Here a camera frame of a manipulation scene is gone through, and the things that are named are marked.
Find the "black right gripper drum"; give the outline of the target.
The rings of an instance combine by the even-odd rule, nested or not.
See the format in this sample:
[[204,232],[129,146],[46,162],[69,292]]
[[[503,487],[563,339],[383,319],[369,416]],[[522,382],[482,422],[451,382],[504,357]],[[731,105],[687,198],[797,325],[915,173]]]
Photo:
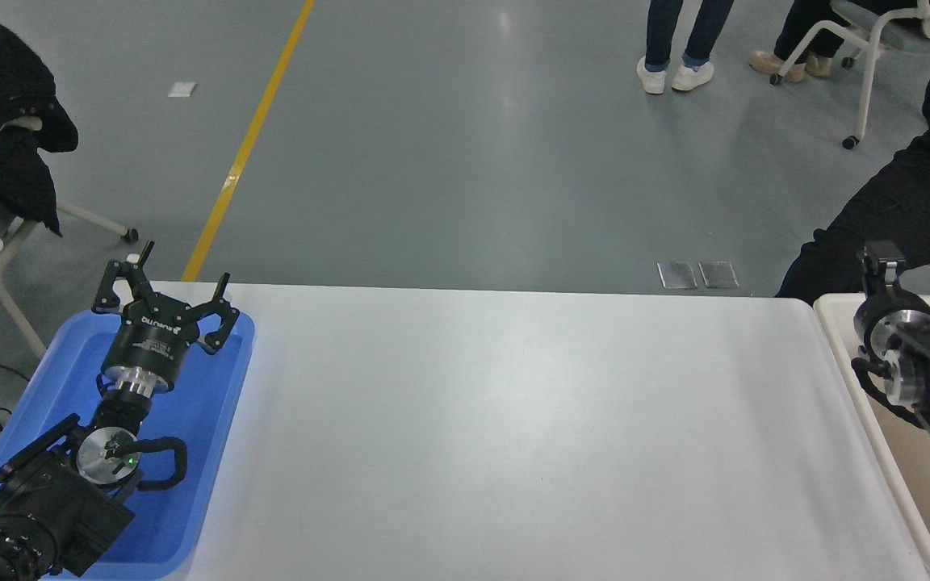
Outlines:
[[899,326],[930,324],[930,306],[919,295],[890,288],[867,295],[855,313],[856,334],[867,349],[889,349]]

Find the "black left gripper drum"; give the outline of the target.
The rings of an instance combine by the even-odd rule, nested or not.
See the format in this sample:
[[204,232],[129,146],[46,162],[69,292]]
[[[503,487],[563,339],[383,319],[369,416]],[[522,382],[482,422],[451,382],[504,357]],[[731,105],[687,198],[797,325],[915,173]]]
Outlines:
[[206,312],[184,302],[133,302],[121,314],[121,324],[101,364],[111,382],[140,369],[152,376],[152,391],[170,392],[183,362],[199,339],[199,321]]

